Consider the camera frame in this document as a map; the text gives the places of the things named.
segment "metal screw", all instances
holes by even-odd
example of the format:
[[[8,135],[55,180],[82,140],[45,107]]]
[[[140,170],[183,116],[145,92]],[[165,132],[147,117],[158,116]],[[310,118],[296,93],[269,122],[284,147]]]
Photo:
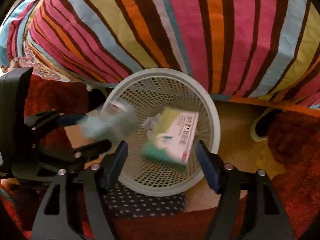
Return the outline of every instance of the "metal screw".
[[[231,171],[231,170],[233,170],[233,165],[230,164],[230,163],[226,163],[226,164],[224,165],[224,168],[225,168],[226,170],[228,170],[228,171]]]
[[[266,172],[264,170],[258,170],[258,174],[260,176],[265,176],[266,175]]]
[[[98,170],[99,168],[100,168],[99,163],[94,163],[94,164],[91,165],[91,170],[93,170],[93,171],[96,171],[96,170]]]
[[[82,153],[81,153],[81,152],[76,152],[76,153],[75,153],[75,158],[76,158],[76,159],[78,159],[78,158],[80,158],[80,157],[81,157],[81,155],[82,155]]]
[[[66,174],[66,170],[65,169],[61,169],[61,170],[59,170],[58,171],[58,174],[60,175],[60,176],[63,176],[64,174]]]

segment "brown stripe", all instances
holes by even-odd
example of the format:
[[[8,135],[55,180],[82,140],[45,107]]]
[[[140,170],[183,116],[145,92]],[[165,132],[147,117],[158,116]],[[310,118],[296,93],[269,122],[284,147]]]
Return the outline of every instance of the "brown stripe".
[[[36,48],[34,48],[30,42],[28,41],[28,49],[32,50],[33,53],[36,55],[36,58],[43,63],[43,65],[47,66],[49,69],[61,73],[62,75],[66,76],[67,78],[69,78],[72,81],[77,81],[77,82],[85,82],[85,80],[83,80],[81,78],[81,76],[79,74],[76,74],[75,72],[71,72],[71,71],[67,71],[66,69],[63,69],[57,65],[55,65],[53,62],[50,65],[49,63],[49,59],[44,56],[43,54],[41,54],[41,52],[39,52],[38,50],[36,50]]]
[[[17,55],[17,56],[18,56],[17,39],[18,39],[19,25],[15,26],[15,28],[17,29],[17,32],[16,32],[16,35],[15,35],[15,37],[14,37],[14,44],[15,44],[15,46],[14,46],[14,52],[15,52],[15,55]]]
[[[73,15],[73,17],[75,18],[76,22],[90,34],[90,36],[95,40],[95,42],[97,43],[97,45],[98,45],[98,47],[99,47],[99,49],[101,51],[103,51],[111,59],[113,59],[119,66],[121,66],[128,73],[128,75],[133,74],[133,72],[132,72],[132,70],[130,68],[128,68],[122,62],[120,62],[117,58],[115,58],[112,54],[110,54],[110,52],[108,50],[106,50],[105,47],[103,47],[103,45],[101,44],[98,36],[95,34],[95,32],[92,29],[90,29],[88,27],[88,25],[86,25],[83,21],[80,20],[80,18],[78,17],[78,15],[74,11],[71,3],[68,0],[59,0],[59,1]]]
[[[292,60],[290,61],[290,63],[285,68],[284,72],[282,73],[282,75],[279,78],[279,80],[277,81],[277,83],[269,90],[269,92],[267,94],[271,93],[279,85],[279,83],[282,81],[282,79],[284,78],[284,76],[286,75],[286,73],[288,72],[290,67],[292,66],[292,64],[297,59],[297,55],[298,55],[298,51],[299,51],[299,48],[300,48],[300,45],[301,45],[304,29],[306,28],[306,24],[307,24],[307,20],[308,20],[308,14],[309,14],[309,10],[310,10],[310,5],[311,5],[310,0],[307,0],[306,10],[305,10],[305,13],[304,13],[304,18],[303,18],[302,25],[301,25],[301,31],[300,31],[300,34],[299,34],[299,37],[298,37],[297,46],[296,46],[296,50],[294,52],[294,56],[293,56]]]
[[[302,103],[302,101],[304,101],[305,99],[307,99],[308,97],[304,97],[298,101],[295,102],[296,105],[299,105],[300,103]]]
[[[129,55],[136,63],[139,64],[139,66],[142,69],[145,69],[145,67],[143,65],[140,64],[140,62],[131,54],[129,53],[121,44],[121,42],[119,41],[118,37],[116,36],[116,34],[113,32],[113,30],[111,29],[111,27],[109,26],[108,22],[106,21],[106,19],[103,17],[103,15],[101,14],[101,12],[92,4],[92,2],[90,0],[83,0],[90,8],[92,11],[94,11],[98,17],[100,18],[100,20],[103,22],[103,24],[107,27],[107,29],[110,31],[111,35],[113,36],[113,38],[115,39],[116,43],[118,44],[119,47],[121,47],[121,49],[123,49],[127,55]]]
[[[300,83],[296,86],[292,87],[284,96],[283,100],[290,100],[295,97],[295,95],[300,91],[300,89],[310,82],[316,75],[320,72],[320,62],[316,65],[313,71],[310,72],[308,76],[306,76]]]
[[[69,20],[68,18],[66,18],[66,17],[61,13],[61,11],[53,5],[52,0],[49,0],[49,2],[50,2],[50,5],[51,5],[53,8],[55,8],[55,9],[57,10],[57,12],[58,12],[67,22],[69,22],[69,23],[71,24],[70,20]],[[113,70],[119,77],[121,77],[121,76],[119,75],[119,73],[117,73],[117,71],[116,71],[114,68],[112,68],[112,67],[111,67],[107,62],[105,62],[97,53],[95,53],[94,50],[91,49],[91,46],[89,45],[88,41],[84,38],[84,36],[82,36],[81,32],[78,31],[76,28],[74,28],[74,30],[82,37],[83,41],[87,44],[89,50],[90,50],[96,57],[98,57],[102,62],[104,62],[111,70]],[[78,46],[78,44],[77,44],[77,49],[78,49],[80,52],[82,51],[82,49]]]
[[[280,91],[277,91],[276,93],[274,93],[273,95],[272,95],[272,97],[269,99],[269,101],[273,101],[275,98],[276,98],[276,96],[277,96],[277,94],[279,93]]]
[[[37,19],[34,18],[33,21],[34,21],[34,23],[37,24],[38,28],[41,29],[40,26],[39,26],[39,24],[38,24]],[[69,62],[70,62],[71,64],[73,64],[75,67],[79,67],[79,69],[80,69],[81,71],[83,71],[88,77],[90,77],[91,80],[100,82],[99,80],[96,79],[96,77],[92,76],[91,73],[87,72],[86,69],[83,69],[78,63],[74,62],[71,58],[69,58],[69,57],[66,56],[66,55],[62,55],[62,53],[59,51],[59,49],[58,49],[54,44],[50,43],[50,42],[47,40],[47,37],[42,36],[42,34],[39,33],[39,31],[38,31],[36,28],[34,28],[34,29],[35,29],[36,33],[37,33],[39,36],[43,37],[43,38],[49,43],[49,45],[51,45],[52,47],[54,47],[54,49],[61,55],[61,57],[67,58],[67,59],[65,59],[66,61],[69,61]],[[64,68],[67,69],[68,71],[74,72],[74,70],[68,68],[67,66],[64,66]]]
[[[320,57],[320,43],[318,45],[318,48],[316,50],[315,55],[313,56],[313,59],[311,60],[310,66],[308,67],[308,69],[316,62],[316,60],[318,59],[318,57]]]
[[[222,0],[222,4],[223,4],[224,29],[226,31],[224,35],[223,67],[222,67],[222,73],[221,73],[221,84],[220,84],[219,94],[221,94],[226,87],[230,61],[231,61],[232,48],[233,48],[234,31],[235,31],[233,0]]]
[[[145,43],[142,41],[142,39],[140,38],[138,31],[136,29],[136,27],[134,26],[123,2],[121,0],[115,0],[116,4],[118,5],[118,7],[120,8],[124,19],[127,21],[127,24],[129,25],[130,29],[132,30],[132,33],[134,35],[134,37],[136,38],[136,41],[141,45],[141,47],[144,48],[144,50],[146,51],[146,53],[149,55],[149,57],[152,58],[152,60],[157,64],[158,67],[161,67],[160,62],[157,60],[157,58],[152,54],[152,52],[150,51],[150,49],[145,45]]]
[[[244,97],[248,97],[258,87],[264,74],[266,73],[266,71],[268,70],[272,61],[274,60],[275,56],[278,53],[280,33],[281,33],[282,25],[284,23],[284,18],[287,12],[287,6],[288,6],[288,0],[277,0],[275,21],[273,23],[273,30],[271,34],[270,50],[257,76],[255,77],[250,90],[248,90],[244,94]]]
[[[153,0],[134,0],[143,16],[151,37],[163,53],[167,63],[171,68],[179,70],[180,66],[175,58],[169,38],[165,32],[160,16],[156,10]]]
[[[233,93],[233,95],[235,95],[237,93],[237,91],[241,88],[247,73],[249,71],[250,68],[250,64],[253,58],[253,54],[257,48],[257,43],[258,43],[258,32],[259,32],[259,20],[260,20],[260,9],[261,9],[261,1],[260,0],[255,0],[255,13],[254,13],[254,23],[253,23],[253,37],[252,37],[252,46],[251,46],[251,50],[249,53],[249,57],[248,57],[248,61],[247,64],[245,65],[245,69],[244,69],[244,73],[242,75],[240,84],[238,86],[238,89]]]
[[[64,32],[64,33],[68,36],[68,38],[71,40],[72,44],[73,44],[73,45],[76,47],[76,49],[79,51],[79,53],[81,54],[81,56],[82,56],[89,64],[91,64],[92,66],[94,66],[97,70],[99,70],[99,71],[101,71],[101,72],[103,72],[103,73],[105,73],[105,74],[113,77],[114,79],[118,80],[119,77],[120,77],[120,75],[117,75],[116,73],[111,74],[111,73],[108,73],[108,72],[106,72],[105,70],[99,68],[99,67],[91,60],[91,58],[89,58],[89,57],[82,51],[81,47],[80,47],[79,44],[72,38],[71,34],[70,34],[59,22],[57,22],[57,21],[50,15],[50,13],[49,13],[48,10],[47,10],[47,1],[49,1],[49,6],[54,7],[54,6],[52,5],[52,0],[46,0],[46,1],[44,1],[44,3],[43,3],[43,8],[44,8],[47,16],[48,16],[57,26],[59,26],[59,27],[63,30],[63,32]]]
[[[209,19],[209,9],[207,0],[198,0],[200,5],[201,19],[204,30],[204,42],[207,49],[208,75],[209,75],[209,91],[212,91],[213,80],[213,62],[212,62],[212,37]]]

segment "white plastic basket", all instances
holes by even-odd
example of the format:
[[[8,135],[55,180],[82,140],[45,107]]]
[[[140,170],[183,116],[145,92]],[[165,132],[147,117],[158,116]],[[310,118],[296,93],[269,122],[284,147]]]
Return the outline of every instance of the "white plastic basket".
[[[205,89],[188,75],[166,68],[139,71],[114,88],[103,109],[119,97],[135,107],[140,124],[147,117],[161,113],[165,106],[199,112],[196,139],[203,140],[212,153],[218,152],[220,121],[217,109]],[[203,178],[194,145],[186,170],[181,171],[147,160],[140,152],[147,139],[145,129],[126,138],[129,153],[119,181],[128,188],[150,196],[169,196],[191,188]]]

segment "red rug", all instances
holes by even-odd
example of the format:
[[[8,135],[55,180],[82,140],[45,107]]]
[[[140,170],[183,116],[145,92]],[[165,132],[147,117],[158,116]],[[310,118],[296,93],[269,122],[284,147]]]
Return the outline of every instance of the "red rug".
[[[87,110],[87,92],[79,83],[41,80],[32,76],[26,100],[25,114],[34,114],[52,108],[66,114],[81,114]],[[274,158],[286,167],[286,173],[277,175],[273,186],[289,215],[295,238],[308,228],[320,210],[320,118],[295,113],[279,114],[268,131],[268,144]],[[45,143],[71,147],[63,129],[52,132]],[[33,205],[25,205],[30,193],[15,188],[10,191],[16,209],[2,200],[16,225],[29,238],[39,198]],[[239,233],[244,210],[244,199],[239,204],[234,235]],[[215,208],[178,214],[173,217],[114,219],[113,223],[122,240],[201,240],[211,221]],[[84,231],[91,236],[84,217]]]

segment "light blue stripe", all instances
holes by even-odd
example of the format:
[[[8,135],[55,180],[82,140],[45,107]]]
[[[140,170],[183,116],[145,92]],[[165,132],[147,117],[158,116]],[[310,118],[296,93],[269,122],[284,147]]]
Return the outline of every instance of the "light blue stripe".
[[[320,104],[310,106],[309,108],[311,108],[311,109],[318,109],[318,108],[320,108]]]
[[[2,188],[0,188],[0,195],[4,197],[7,201],[13,203],[12,197]]]
[[[280,34],[279,50],[263,76],[259,86],[249,97],[263,96],[281,78],[284,70],[293,59],[301,32],[302,21],[306,10],[307,0],[289,0],[287,14]]]
[[[73,6],[73,9],[81,21],[87,24],[98,36],[105,49],[107,49],[115,58],[130,68],[133,72],[142,70],[141,66],[116,43],[108,28],[83,0],[68,1]]]
[[[9,34],[9,26],[12,20],[17,18],[19,14],[26,8],[26,6],[32,0],[25,0],[23,1],[10,15],[10,17],[5,21],[3,24],[3,28],[0,33],[0,64],[6,67],[9,67],[9,61],[7,57],[7,41],[8,41],[8,34]]]
[[[93,87],[104,87],[104,88],[115,88],[119,83],[100,83],[95,81],[86,81],[87,85],[92,85]]]
[[[185,62],[185,64],[186,64],[186,67],[187,67],[187,70],[188,70],[188,74],[189,74],[190,76],[192,76],[192,71],[191,71],[191,67],[190,67],[190,63],[189,63],[189,58],[188,58],[188,55],[187,55],[187,51],[186,51],[186,48],[184,47],[183,40],[182,40],[182,36],[181,36],[181,33],[180,33],[180,28],[179,28],[179,26],[178,26],[176,17],[175,17],[175,15],[174,15],[174,11],[173,11],[173,9],[172,9],[170,0],[163,0],[163,3],[164,3],[165,10],[166,10],[166,12],[167,12],[167,15],[168,15],[168,17],[169,17],[171,26],[172,26],[172,28],[173,28],[174,34],[175,34],[175,36],[176,36],[177,43],[178,43],[179,49],[180,49],[180,51],[181,51],[183,60],[184,60],[184,62]]]
[[[30,11],[28,11],[28,13],[26,14],[26,16],[22,19],[20,25],[19,25],[19,28],[18,28],[18,33],[17,33],[17,52],[18,52],[18,57],[22,57],[23,54],[22,54],[22,50],[23,50],[23,41],[22,41],[22,38],[23,38],[23,33],[24,33],[24,29],[27,25],[27,21],[28,21],[28,18],[31,14],[31,12],[33,11],[33,9],[36,7],[36,5],[38,4],[39,1],[37,1],[34,6],[30,9]]]

